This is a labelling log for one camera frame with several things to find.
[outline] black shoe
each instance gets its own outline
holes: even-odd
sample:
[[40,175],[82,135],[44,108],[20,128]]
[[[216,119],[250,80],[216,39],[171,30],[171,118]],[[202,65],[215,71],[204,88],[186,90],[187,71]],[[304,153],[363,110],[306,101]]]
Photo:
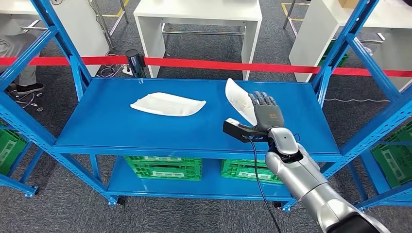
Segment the black shoe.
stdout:
[[44,88],[44,85],[41,83],[35,83],[33,85],[28,85],[28,86],[16,85],[16,91],[17,91],[17,94],[19,95],[27,95],[35,91],[41,91],[43,90],[43,88]]

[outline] green plastic crate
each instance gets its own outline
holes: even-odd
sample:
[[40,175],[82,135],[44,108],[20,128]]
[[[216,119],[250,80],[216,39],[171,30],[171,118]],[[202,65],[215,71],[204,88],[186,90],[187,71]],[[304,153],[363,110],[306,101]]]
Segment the green plastic crate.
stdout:
[[412,180],[412,154],[405,146],[379,145],[371,152],[391,188]]
[[[323,54],[321,60],[320,60],[319,63],[318,63],[318,66],[319,66],[319,67],[320,67],[320,66],[323,64],[323,62],[325,61],[325,59],[326,59],[327,55],[329,54],[329,51],[331,50],[333,44],[335,44],[335,40],[332,40],[332,41],[330,42],[330,44],[328,45],[328,47],[326,48],[325,53]],[[346,61],[347,61],[348,58],[349,58],[349,56],[345,53],[345,55],[343,55],[343,57],[342,57],[342,60],[339,62],[338,67],[342,67],[342,66],[346,63]]]
[[125,156],[132,170],[140,178],[200,181],[202,160],[177,157]]
[[0,173],[6,175],[10,166],[20,152],[26,146],[24,140],[18,133],[12,130],[0,130]]
[[159,156],[125,156],[127,163],[138,164],[158,164],[158,165],[186,165],[201,166],[202,159],[190,159],[180,157],[159,157]]
[[412,134],[412,121],[406,124],[402,129],[408,131],[410,134]]
[[[222,177],[256,180],[254,160],[222,160]],[[265,161],[257,161],[257,175],[262,182],[282,183],[266,166]]]

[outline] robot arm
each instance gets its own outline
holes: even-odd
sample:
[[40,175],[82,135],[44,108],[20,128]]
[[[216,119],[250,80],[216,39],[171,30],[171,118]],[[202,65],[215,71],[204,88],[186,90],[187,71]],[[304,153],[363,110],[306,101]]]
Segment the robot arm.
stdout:
[[[275,152],[266,154],[266,165],[279,177],[291,194],[306,207],[323,233],[388,233],[376,219],[369,217],[343,199],[327,183],[319,166],[302,145],[296,143],[292,133],[288,143],[296,145],[301,157],[298,161],[284,163]],[[270,129],[269,137],[279,128]]]
[[323,233],[389,233],[379,221],[367,216],[343,199],[327,183],[317,163],[283,127],[279,106],[266,93],[249,94],[255,108],[257,125],[247,127],[228,119],[223,131],[242,141],[268,142],[266,165],[291,194],[306,207]]

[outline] robot finger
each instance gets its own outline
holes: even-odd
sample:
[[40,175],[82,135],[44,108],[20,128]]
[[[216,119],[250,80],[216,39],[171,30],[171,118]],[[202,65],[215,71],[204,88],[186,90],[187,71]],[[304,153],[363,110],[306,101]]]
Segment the robot finger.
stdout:
[[265,99],[265,102],[267,105],[272,105],[271,99],[269,98],[268,94],[266,92],[262,92],[263,98]]
[[276,102],[275,102],[275,100],[273,99],[273,97],[269,96],[269,99],[271,100],[271,102],[272,102],[273,105],[276,105]]
[[259,104],[263,105],[265,101],[263,100],[261,93],[258,91],[255,91],[255,95],[256,95],[256,99],[259,101]]
[[250,99],[252,100],[252,104],[256,105],[258,104],[258,101],[256,100],[255,96],[253,94],[248,94],[248,96],[250,97]]

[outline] person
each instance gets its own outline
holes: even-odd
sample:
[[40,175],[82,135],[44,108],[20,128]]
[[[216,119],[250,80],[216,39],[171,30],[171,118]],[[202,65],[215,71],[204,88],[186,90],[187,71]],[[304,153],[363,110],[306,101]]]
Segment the person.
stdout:
[[[36,36],[30,33],[16,35],[2,35],[0,33],[0,57],[19,57],[34,41]],[[8,66],[0,65],[0,74]],[[19,95],[40,91],[44,85],[36,80],[36,66],[26,66],[14,80],[16,91]]]

